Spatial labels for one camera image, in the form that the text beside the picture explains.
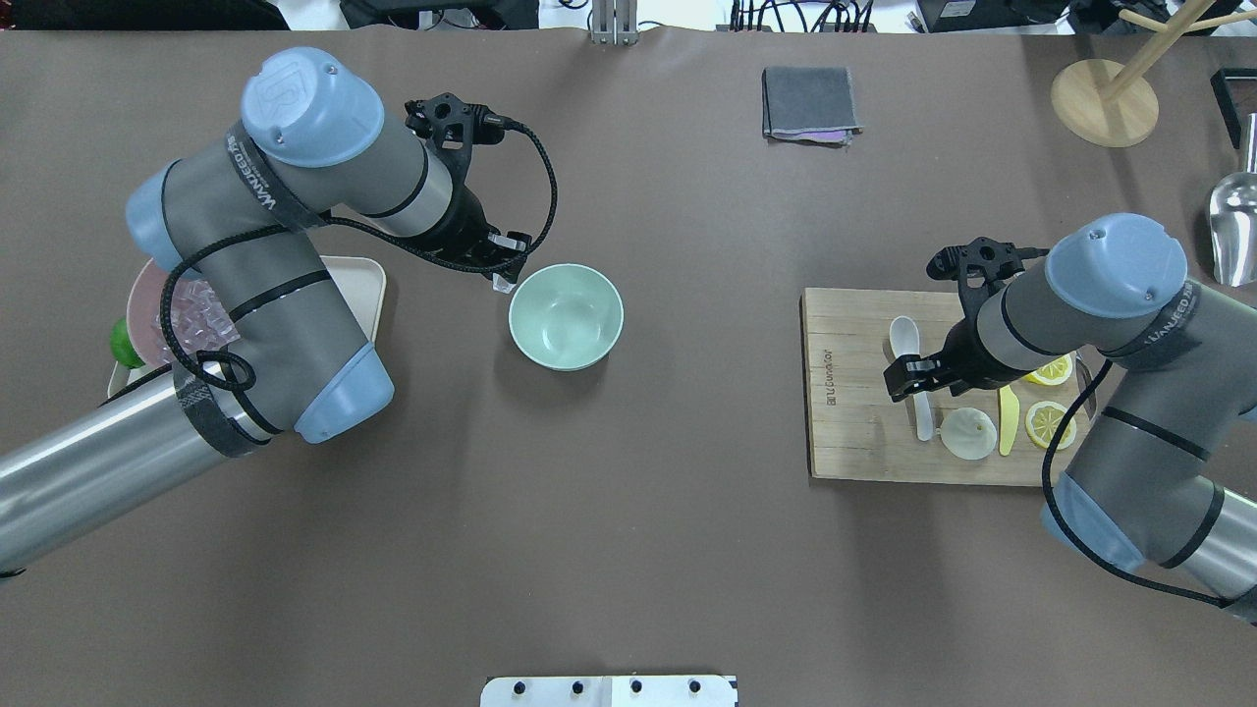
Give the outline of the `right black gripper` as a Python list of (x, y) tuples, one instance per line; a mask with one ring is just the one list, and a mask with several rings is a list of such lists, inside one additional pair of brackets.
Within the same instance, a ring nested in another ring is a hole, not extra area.
[(894, 359), (882, 376), (892, 403), (903, 403), (944, 387), (952, 394), (994, 390), (1009, 382), (1009, 369), (988, 353), (978, 336), (977, 317), (965, 317), (952, 327), (943, 347), (931, 357)]

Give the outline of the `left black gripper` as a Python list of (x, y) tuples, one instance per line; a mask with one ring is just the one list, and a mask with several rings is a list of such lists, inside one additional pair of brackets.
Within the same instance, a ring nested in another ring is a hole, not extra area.
[(533, 237), (509, 230), (502, 234), (484, 216), (474, 192), (459, 185), (442, 219), (420, 237), (420, 252), (427, 260), (454, 270), (491, 270), (500, 278), (517, 278)]

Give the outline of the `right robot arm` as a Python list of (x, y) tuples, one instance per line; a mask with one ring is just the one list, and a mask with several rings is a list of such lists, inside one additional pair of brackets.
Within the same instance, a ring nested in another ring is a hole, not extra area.
[(1094, 384), (1123, 376), (1068, 465), (1041, 470), (1045, 527), (1121, 580), (1253, 624), (1254, 502), (1204, 473), (1231, 426), (1254, 420), (1252, 304), (1190, 279), (1180, 242), (1133, 213), (1055, 247), (943, 247), (926, 273), (957, 282), (962, 320), (936, 353), (894, 359), (890, 398), (994, 390), (1095, 348)]

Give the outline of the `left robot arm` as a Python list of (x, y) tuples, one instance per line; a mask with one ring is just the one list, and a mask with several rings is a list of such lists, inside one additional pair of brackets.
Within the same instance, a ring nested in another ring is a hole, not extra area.
[(317, 444), (393, 398), (310, 233), (337, 223), (447, 269), (515, 284), (541, 239), (490, 225), (471, 189), (476, 143), (529, 136), (517, 118), (444, 93), (397, 118), (328, 52), (295, 47), (246, 82), (222, 138), (132, 192), (127, 224), (166, 273), (212, 288), (238, 330), (3, 458), (3, 577), (292, 430)]

